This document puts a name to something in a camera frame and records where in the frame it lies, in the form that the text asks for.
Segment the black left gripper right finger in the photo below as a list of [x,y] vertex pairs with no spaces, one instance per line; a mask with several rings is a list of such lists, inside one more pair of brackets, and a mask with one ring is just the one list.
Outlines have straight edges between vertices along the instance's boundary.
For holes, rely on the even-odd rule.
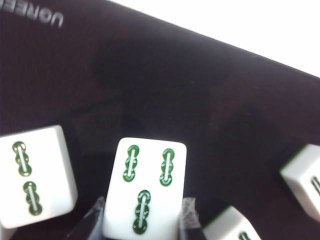
[[202,240],[203,231],[196,211],[196,199],[184,197],[178,226],[179,240]]

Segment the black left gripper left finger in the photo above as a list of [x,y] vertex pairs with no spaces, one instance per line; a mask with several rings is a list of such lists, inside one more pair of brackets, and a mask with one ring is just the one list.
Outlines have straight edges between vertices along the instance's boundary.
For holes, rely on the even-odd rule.
[[104,240],[102,230],[105,198],[99,197],[81,221],[67,234],[67,240]]

